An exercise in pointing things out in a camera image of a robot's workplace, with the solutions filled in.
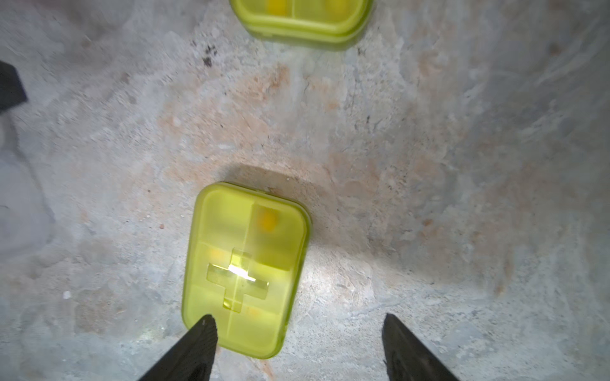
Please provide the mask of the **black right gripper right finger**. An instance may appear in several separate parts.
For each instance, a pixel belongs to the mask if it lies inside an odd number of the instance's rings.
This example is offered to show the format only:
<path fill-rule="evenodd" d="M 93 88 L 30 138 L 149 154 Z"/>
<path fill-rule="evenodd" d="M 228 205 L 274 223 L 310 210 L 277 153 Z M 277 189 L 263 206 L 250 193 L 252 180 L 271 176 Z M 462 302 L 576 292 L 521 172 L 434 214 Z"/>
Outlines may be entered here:
<path fill-rule="evenodd" d="M 382 341 L 390 380 L 458 381 L 394 314 L 385 316 Z"/>

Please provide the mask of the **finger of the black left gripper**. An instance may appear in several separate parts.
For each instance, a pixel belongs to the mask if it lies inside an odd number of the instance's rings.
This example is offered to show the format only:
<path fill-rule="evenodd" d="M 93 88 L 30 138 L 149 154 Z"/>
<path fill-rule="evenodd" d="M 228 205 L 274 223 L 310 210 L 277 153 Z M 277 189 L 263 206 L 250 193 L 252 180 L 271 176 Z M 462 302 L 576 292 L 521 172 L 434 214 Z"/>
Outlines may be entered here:
<path fill-rule="evenodd" d="M 28 97 L 17 69 L 3 61 L 0 62 L 0 111 L 6 112 L 26 103 Z"/>

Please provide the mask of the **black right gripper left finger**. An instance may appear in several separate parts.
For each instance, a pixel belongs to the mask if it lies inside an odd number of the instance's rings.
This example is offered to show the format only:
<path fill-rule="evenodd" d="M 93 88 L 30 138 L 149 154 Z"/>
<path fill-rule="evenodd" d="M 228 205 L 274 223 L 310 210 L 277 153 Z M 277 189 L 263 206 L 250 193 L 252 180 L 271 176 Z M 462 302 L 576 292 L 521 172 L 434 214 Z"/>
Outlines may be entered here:
<path fill-rule="evenodd" d="M 214 318 L 204 315 L 140 381 L 208 381 L 218 345 Z"/>

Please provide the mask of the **green pillbox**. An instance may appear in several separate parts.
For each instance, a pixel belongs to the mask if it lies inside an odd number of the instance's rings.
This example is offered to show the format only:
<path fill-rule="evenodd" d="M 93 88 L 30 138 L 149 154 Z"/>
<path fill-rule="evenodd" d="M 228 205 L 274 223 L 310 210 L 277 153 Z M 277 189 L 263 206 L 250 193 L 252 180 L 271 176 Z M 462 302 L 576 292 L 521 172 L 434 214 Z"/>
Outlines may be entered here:
<path fill-rule="evenodd" d="M 233 12 L 255 38 L 345 50 L 362 36 L 373 12 L 365 0 L 231 0 Z"/>
<path fill-rule="evenodd" d="M 191 329 L 214 318 L 219 345 L 266 360 L 284 344 L 311 217 L 296 201 L 237 184 L 197 195 L 181 315 Z"/>

